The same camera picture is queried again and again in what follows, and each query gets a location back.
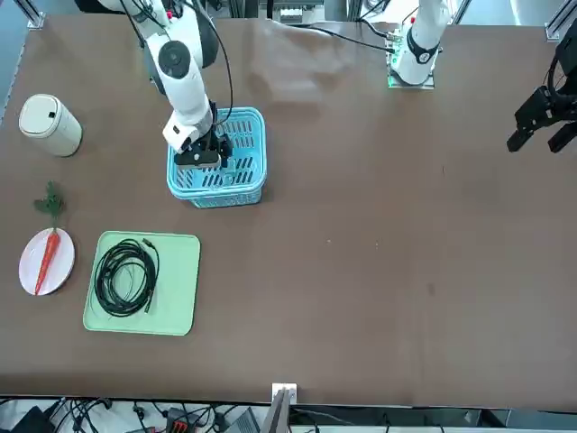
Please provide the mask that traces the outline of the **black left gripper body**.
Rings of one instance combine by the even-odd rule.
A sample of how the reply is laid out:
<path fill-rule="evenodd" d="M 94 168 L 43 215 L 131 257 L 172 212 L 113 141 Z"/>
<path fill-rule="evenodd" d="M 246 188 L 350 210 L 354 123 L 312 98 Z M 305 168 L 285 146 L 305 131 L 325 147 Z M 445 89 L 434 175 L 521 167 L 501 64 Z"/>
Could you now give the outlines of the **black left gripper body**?
<path fill-rule="evenodd" d="M 539 87 L 515 113 L 520 132 L 534 132 L 561 121 L 576 119 L 576 96 Z"/>

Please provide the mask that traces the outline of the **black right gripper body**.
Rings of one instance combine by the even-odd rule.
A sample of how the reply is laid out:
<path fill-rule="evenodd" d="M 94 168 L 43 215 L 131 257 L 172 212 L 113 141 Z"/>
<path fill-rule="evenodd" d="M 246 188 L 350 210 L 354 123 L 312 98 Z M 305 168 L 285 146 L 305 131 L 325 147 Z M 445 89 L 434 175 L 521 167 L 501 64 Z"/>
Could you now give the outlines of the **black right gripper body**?
<path fill-rule="evenodd" d="M 196 141 L 188 137 L 174 156 L 180 168 L 213 168 L 221 164 L 221 143 L 215 133 L 207 133 Z"/>

